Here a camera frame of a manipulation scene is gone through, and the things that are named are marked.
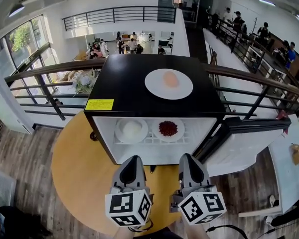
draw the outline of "person in blue shirt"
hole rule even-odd
[[[295,46],[296,45],[295,45],[294,42],[290,43],[289,58],[288,58],[288,61],[287,61],[287,64],[286,64],[286,67],[288,69],[290,68],[291,63],[294,62],[294,60],[296,59],[296,52],[294,51]]]

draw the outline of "wooden floor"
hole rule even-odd
[[[52,147],[59,130],[37,127],[33,135],[2,129],[0,142],[0,170],[17,179],[15,205],[42,216],[43,224],[53,232],[55,239],[105,239],[109,238],[77,221],[60,202],[52,182],[50,165]],[[268,206],[267,197],[278,197],[273,164],[265,149],[257,157],[254,166],[239,173],[212,178],[218,191],[223,193],[228,213],[211,225],[236,225],[249,239],[257,239],[269,230],[262,218],[238,218],[238,213]],[[182,221],[170,227],[186,238]],[[299,239],[299,224],[265,235],[261,239]],[[211,239],[242,238],[227,228],[209,233]]]

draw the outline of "yellow label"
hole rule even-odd
[[[86,110],[111,111],[114,99],[90,99],[85,107]]]

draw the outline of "black lamp shade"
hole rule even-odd
[[[15,4],[9,13],[9,17],[16,15],[18,12],[22,11],[23,9],[24,9],[23,4],[21,4],[21,3]]]

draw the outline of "white plate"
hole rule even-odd
[[[142,125],[142,129],[141,129],[141,132],[135,136],[135,138],[130,139],[130,138],[127,138],[123,134],[121,128],[124,123],[127,123],[132,120],[140,123]],[[116,126],[115,126],[115,135],[116,135],[117,139],[126,144],[135,144],[135,143],[143,141],[145,139],[145,137],[147,136],[148,132],[149,132],[149,126],[144,119],[129,119],[129,118],[120,119],[116,123]]]
[[[176,75],[178,87],[171,88],[165,84],[163,76],[168,71]],[[173,69],[157,69],[150,72],[145,78],[145,86],[155,96],[170,100],[185,98],[193,91],[193,83],[189,77]]]
[[[159,124],[164,121],[174,122],[177,125],[177,133],[172,136],[162,135],[159,132]],[[185,133],[185,126],[184,126],[184,123],[180,119],[156,119],[153,122],[152,130],[158,139],[160,139],[162,141],[172,142],[172,141],[178,141],[179,139],[181,139],[183,137],[183,135]]]

